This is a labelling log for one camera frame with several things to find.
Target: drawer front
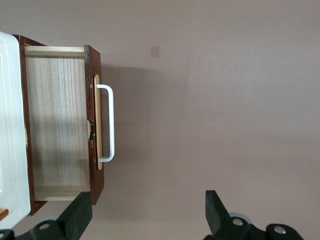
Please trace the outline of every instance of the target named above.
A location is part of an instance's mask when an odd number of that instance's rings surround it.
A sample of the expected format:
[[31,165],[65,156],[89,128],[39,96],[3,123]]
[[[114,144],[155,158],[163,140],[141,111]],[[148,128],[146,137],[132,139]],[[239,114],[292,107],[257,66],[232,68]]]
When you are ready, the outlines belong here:
[[100,53],[89,45],[84,46],[85,65],[85,88],[86,88],[86,110],[87,120],[91,123],[90,137],[88,140],[89,149],[89,172],[92,203],[96,204],[105,185],[104,168],[98,169],[97,135],[96,131],[96,111],[95,111],[95,91],[94,77],[101,76]]

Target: small square mark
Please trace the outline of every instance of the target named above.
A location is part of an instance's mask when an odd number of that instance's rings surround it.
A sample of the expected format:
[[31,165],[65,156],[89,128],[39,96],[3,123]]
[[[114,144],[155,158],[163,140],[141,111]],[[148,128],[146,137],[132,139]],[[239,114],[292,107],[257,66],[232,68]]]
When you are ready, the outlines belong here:
[[160,57],[160,47],[159,46],[152,46],[151,47],[151,57],[152,58],[159,58]]

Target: black plastic part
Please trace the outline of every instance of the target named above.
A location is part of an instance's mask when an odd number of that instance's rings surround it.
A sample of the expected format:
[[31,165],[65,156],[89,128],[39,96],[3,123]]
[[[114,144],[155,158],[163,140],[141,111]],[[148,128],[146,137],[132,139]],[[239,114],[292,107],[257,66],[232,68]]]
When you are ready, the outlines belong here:
[[40,222],[20,236],[11,229],[0,230],[0,240],[79,240],[91,219],[91,193],[81,192],[56,221]]
[[[235,225],[234,219],[242,221],[242,225]],[[213,236],[214,240],[247,240],[249,237],[250,225],[240,217],[230,217],[225,221],[218,232]]]
[[[240,217],[230,217],[227,209],[214,190],[205,192],[205,217],[212,235],[204,240],[303,240],[292,227],[283,224],[270,224],[266,231],[262,231],[253,224]],[[275,227],[282,227],[285,233],[275,231]]]
[[222,227],[230,215],[215,190],[205,191],[205,218],[212,235]]
[[[285,234],[276,232],[275,227],[282,227],[285,230]],[[272,240],[303,240],[296,230],[284,224],[270,224],[266,227],[265,232],[269,239]]]

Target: wooden drawer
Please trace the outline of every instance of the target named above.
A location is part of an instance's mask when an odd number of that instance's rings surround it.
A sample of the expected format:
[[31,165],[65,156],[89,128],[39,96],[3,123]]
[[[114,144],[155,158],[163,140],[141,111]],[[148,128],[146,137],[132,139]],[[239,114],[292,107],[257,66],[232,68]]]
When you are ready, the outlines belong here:
[[30,214],[46,201],[73,200],[83,191],[91,192],[95,204],[104,188],[93,87],[94,76],[101,76],[100,53],[89,45],[49,47],[15,37],[20,47]]

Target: beige wall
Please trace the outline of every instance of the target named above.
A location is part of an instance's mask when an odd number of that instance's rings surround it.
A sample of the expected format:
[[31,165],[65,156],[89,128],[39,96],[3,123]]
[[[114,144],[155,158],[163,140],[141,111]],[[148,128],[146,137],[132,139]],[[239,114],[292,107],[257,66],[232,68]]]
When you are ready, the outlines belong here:
[[114,89],[116,156],[84,240],[201,240],[208,189],[258,228],[317,239],[319,29],[319,0],[0,2],[0,31],[93,46]]

